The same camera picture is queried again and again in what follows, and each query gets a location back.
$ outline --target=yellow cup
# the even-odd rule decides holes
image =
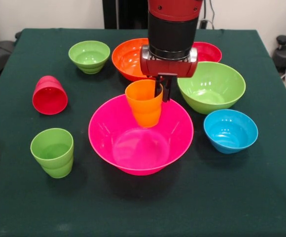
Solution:
[[[156,97],[154,97],[155,80],[138,80],[125,89],[133,116],[141,127],[153,127],[158,123],[163,101],[163,86],[161,87],[162,92]]]

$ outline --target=dark green cloth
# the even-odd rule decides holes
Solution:
[[[194,123],[189,150],[169,167],[145,177],[104,162],[88,140],[88,123],[129,82],[111,58],[96,75],[80,72],[69,48],[99,40],[111,52],[146,37],[144,30],[26,29],[0,78],[0,236],[266,236],[286,237],[286,89],[256,31],[198,30],[196,40],[217,45],[222,63],[245,78],[232,107],[257,124],[248,149],[223,155],[203,131],[177,86],[172,98]],[[32,106],[38,79],[53,75],[69,97],[54,116]],[[40,131],[61,127],[74,137],[74,165],[66,178],[50,178],[30,152]]]

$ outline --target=cup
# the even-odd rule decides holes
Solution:
[[[36,84],[33,106],[41,114],[55,115],[65,109],[68,96],[60,82],[53,76],[44,76]]]
[[[162,91],[156,97],[155,80],[138,80],[125,89],[125,95],[131,107],[132,114],[141,127],[155,126],[161,116],[161,105],[163,100]]]
[[[63,178],[72,170],[74,141],[72,135],[64,129],[42,131],[32,140],[30,150],[52,178]]]

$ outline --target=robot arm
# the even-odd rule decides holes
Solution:
[[[156,77],[155,95],[161,78],[166,80],[163,101],[170,99],[171,81],[191,77],[197,67],[192,48],[203,0],[148,0],[149,45],[141,48],[143,74]]]

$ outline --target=green bowl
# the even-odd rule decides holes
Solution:
[[[244,94],[245,80],[235,69],[215,62],[199,62],[191,78],[179,78],[178,86],[188,105],[201,114],[228,109]]]
[[[73,45],[69,57],[86,74],[98,73],[109,58],[110,48],[105,43],[89,40]]]

